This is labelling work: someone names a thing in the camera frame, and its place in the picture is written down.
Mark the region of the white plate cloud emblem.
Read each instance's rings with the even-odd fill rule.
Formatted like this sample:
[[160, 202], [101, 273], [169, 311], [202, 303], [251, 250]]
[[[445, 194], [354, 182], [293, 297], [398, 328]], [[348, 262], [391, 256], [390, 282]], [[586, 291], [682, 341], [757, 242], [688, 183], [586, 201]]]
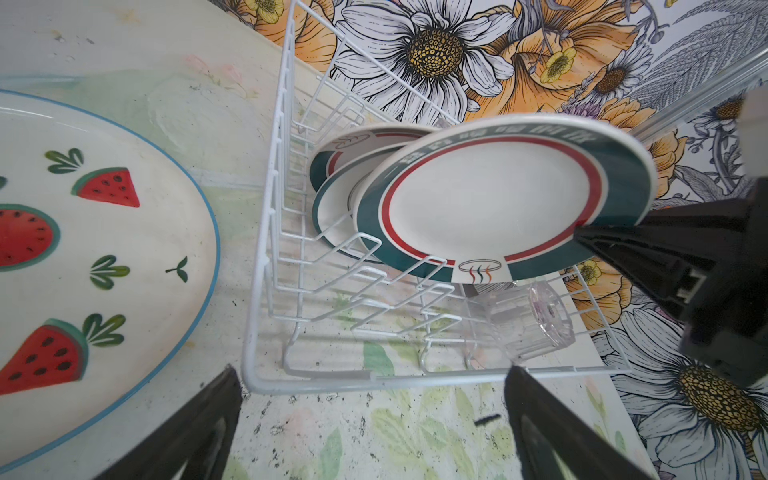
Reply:
[[339, 247], [357, 233], [352, 220], [352, 198], [361, 182], [383, 161], [406, 146], [396, 143], [373, 150], [341, 167], [320, 186], [313, 208], [312, 222], [322, 240], [331, 248]]

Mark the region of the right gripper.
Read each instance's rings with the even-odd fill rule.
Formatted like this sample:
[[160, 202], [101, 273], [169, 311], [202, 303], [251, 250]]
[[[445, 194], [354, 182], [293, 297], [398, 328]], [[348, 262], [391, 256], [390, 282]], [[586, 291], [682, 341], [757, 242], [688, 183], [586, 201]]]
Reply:
[[739, 385], [767, 375], [767, 180], [740, 199], [650, 212], [575, 240], [684, 324], [681, 352]]

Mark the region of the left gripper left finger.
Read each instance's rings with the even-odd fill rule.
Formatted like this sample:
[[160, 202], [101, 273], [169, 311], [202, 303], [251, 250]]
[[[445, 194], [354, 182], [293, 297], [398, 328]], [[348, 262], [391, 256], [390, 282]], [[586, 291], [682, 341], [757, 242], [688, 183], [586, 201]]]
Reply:
[[242, 406], [241, 384], [227, 366], [181, 409], [99, 479], [221, 479]]

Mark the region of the green red rimmed plate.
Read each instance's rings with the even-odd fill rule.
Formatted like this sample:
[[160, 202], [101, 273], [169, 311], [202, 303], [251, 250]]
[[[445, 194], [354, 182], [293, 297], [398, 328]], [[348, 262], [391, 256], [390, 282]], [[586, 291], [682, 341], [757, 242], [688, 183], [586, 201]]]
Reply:
[[352, 218], [381, 262], [428, 280], [486, 284], [591, 257], [581, 226], [638, 224], [658, 190], [629, 133], [566, 114], [511, 114], [439, 130], [358, 187]]

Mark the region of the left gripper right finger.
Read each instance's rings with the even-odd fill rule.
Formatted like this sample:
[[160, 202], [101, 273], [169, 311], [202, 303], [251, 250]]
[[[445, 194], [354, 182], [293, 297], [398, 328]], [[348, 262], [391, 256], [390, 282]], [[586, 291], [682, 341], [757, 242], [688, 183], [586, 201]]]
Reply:
[[562, 479], [559, 462], [578, 479], [649, 477], [600, 438], [526, 369], [510, 368], [504, 398], [524, 479]]

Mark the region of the watermelon pattern plate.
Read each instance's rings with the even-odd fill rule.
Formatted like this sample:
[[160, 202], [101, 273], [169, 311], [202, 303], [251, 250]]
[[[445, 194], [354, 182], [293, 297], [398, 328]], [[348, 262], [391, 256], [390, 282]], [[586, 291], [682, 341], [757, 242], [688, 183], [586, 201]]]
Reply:
[[1, 468], [98, 422], [202, 319], [213, 210], [160, 147], [99, 115], [1, 94]]

